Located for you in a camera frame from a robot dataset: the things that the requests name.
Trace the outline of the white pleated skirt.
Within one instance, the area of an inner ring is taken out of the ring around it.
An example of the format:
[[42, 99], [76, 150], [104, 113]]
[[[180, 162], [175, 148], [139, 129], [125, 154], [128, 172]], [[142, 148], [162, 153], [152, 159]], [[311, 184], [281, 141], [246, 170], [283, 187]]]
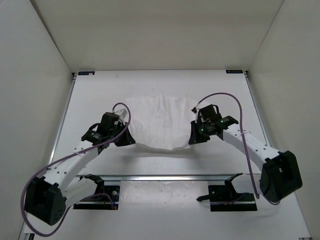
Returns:
[[165, 152], [190, 147], [195, 100], [161, 94], [131, 97], [124, 103], [131, 112], [128, 129], [138, 146]]

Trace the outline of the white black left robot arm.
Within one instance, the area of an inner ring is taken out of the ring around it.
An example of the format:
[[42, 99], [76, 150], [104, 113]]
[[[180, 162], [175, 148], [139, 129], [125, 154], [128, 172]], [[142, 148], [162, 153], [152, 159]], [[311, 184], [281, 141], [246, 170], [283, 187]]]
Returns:
[[101, 161], [104, 175], [122, 175], [124, 164], [136, 160], [138, 153], [150, 159], [161, 160], [175, 157], [184, 166], [187, 160], [198, 160], [194, 148], [175, 151], [152, 151], [139, 147], [132, 138], [125, 121], [131, 114], [126, 109], [106, 112], [100, 123], [93, 124], [81, 137], [74, 152], [50, 163], [36, 172], [26, 183], [20, 198], [23, 219], [27, 213], [53, 226], [62, 222], [70, 207], [85, 199], [108, 198], [100, 174], [79, 173], [94, 159]]

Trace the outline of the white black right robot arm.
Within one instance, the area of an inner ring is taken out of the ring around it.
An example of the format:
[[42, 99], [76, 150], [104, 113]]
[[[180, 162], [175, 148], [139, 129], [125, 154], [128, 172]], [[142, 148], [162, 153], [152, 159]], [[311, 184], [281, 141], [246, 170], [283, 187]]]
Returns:
[[217, 105], [194, 107], [195, 120], [191, 124], [190, 145], [206, 143], [211, 136], [232, 145], [254, 163], [260, 174], [237, 173], [224, 181], [213, 193], [198, 197], [199, 202], [210, 199], [234, 202], [245, 194], [259, 194], [272, 204], [303, 186], [296, 156], [289, 150], [281, 152], [267, 146], [249, 132], [242, 130], [232, 116], [222, 117]]

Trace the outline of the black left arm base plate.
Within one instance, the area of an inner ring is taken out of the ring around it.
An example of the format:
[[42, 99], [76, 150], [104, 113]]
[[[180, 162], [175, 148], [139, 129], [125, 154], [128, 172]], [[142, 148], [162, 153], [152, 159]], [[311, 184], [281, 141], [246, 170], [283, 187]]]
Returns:
[[73, 205], [75, 210], [112, 210], [119, 209], [121, 193], [120, 182], [103, 180], [100, 176], [87, 174], [81, 175], [79, 180], [90, 180], [96, 185], [93, 196], [89, 196]]

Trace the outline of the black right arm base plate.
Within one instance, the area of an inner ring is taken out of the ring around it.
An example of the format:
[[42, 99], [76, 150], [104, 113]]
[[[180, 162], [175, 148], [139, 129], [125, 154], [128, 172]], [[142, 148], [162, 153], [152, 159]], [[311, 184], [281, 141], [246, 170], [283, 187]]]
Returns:
[[257, 211], [257, 205], [253, 193], [237, 193], [232, 183], [233, 180], [242, 177], [243, 173], [237, 173], [224, 180], [223, 184], [211, 184], [208, 186], [208, 194], [199, 196], [198, 202], [209, 200], [211, 212], [253, 212]]

